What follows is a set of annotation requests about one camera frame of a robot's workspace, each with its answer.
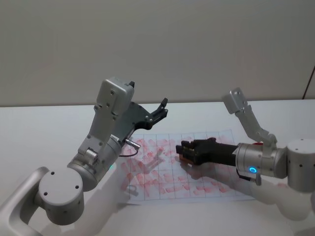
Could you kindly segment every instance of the grid sheet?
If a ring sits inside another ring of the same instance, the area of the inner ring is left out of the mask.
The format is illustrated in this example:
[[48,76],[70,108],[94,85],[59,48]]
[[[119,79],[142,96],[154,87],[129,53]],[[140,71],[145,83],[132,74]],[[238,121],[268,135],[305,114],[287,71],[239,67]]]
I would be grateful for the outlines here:
[[[175,146],[182,140],[215,137],[218,143],[234,144],[231,130],[186,134],[135,134],[141,145],[137,155],[119,157],[124,180],[121,189],[131,204],[169,202],[208,202],[250,200],[247,181],[240,179],[235,167],[215,163],[191,166],[179,161]],[[122,155],[135,150],[125,146]]]

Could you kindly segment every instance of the white wall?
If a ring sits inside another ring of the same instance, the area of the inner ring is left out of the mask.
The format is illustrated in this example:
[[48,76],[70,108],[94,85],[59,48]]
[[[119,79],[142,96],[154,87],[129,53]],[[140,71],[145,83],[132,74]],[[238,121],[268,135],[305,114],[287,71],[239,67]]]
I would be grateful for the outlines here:
[[301,98],[314,0],[2,0],[0,106],[86,104],[112,76],[135,101]]

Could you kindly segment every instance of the table surface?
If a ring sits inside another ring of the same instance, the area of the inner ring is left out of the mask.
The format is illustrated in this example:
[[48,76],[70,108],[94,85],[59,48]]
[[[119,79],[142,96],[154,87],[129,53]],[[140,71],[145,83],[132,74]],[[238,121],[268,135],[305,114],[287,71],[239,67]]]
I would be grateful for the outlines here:
[[[315,138],[315,100],[250,104],[260,125],[276,135],[279,147],[285,147],[294,139]],[[153,111],[158,105],[143,106]],[[166,119],[152,130],[140,133],[231,129],[235,143],[252,143],[238,119],[230,115],[221,102],[168,104],[167,107]],[[92,106],[0,108],[0,204],[36,168],[66,166],[88,133],[93,116]],[[314,235],[315,217],[310,211],[310,195],[279,188],[278,182],[266,177],[261,187],[253,186],[257,199],[254,201],[123,205],[106,219],[94,212],[92,216],[83,215],[80,224],[63,227],[50,223],[45,212],[39,209],[30,225],[47,236]],[[95,192],[91,191],[86,196],[93,194]],[[101,208],[101,200],[94,206]]]

